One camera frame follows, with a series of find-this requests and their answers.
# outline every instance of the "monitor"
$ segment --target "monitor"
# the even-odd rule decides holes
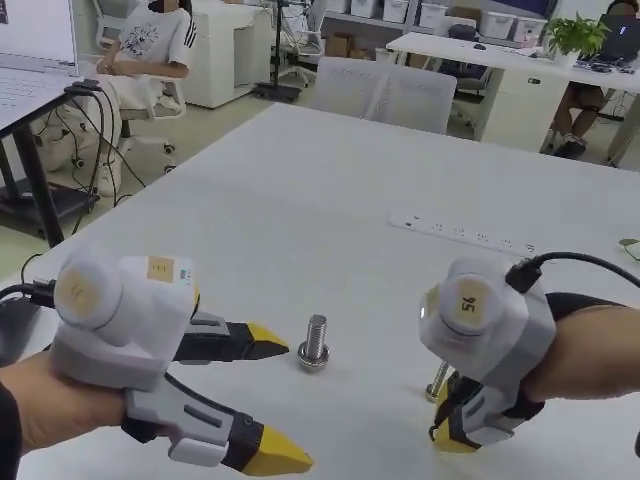
[[[640,50],[640,19],[631,15],[603,15],[600,21],[610,31],[599,56],[609,60],[634,60]]]
[[[0,0],[0,56],[75,63],[71,0]]]

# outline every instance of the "black stand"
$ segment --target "black stand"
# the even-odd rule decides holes
[[[257,97],[272,100],[274,102],[292,103],[298,98],[302,90],[295,87],[286,87],[284,85],[279,85],[280,79],[278,78],[278,75],[280,74],[280,35],[282,33],[282,9],[284,7],[284,0],[276,0],[276,2],[276,58],[273,65],[273,80],[271,83],[256,84],[251,93],[253,93]]]
[[[15,222],[7,226],[46,238],[51,248],[64,241],[60,220],[93,209],[100,198],[73,188],[47,183],[29,125],[36,118],[58,108],[71,98],[69,95],[62,95],[0,131],[0,139],[13,135],[27,177],[16,182],[4,146],[0,142],[0,173],[5,184],[4,188],[0,188],[0,213],[4,214],[3,220]]]

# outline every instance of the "power strip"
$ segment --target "power strip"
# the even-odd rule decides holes
[[[422,235],[446,238],[455,242],[487,248],[519,257],[531,257],[541,253],[539,245],[517,240],[511,235],[499,235],[487,231],[465,227],[461,224],[446,223],[420,215],[398,215],[390,213],[387,225]]]

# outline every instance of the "keyboard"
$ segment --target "keyboard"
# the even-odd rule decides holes
[[[53,89],[59,90],[60,82],[0,76],[0,107],[18,107]]]

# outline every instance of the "bolt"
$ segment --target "bolt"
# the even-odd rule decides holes
[[[440,390],[442,389],[442,385],[444,384],[444,380],[447,376],[447,371],[449,370],[449,364],[447,362],[442,362],[440,364],[440,368],[436,372],[436,376],[433,379],[433,383],[427,385],[425,390],[425,397],[427,397],[427,402],[436,403],[438,400],[438,395],[440,395]]]
[[[307,341],[298,348],[298,362],[307,372],[319,372],[329,361],[329,347],[324,339],[327,333],[327,318],[314,315],[307,327]]]

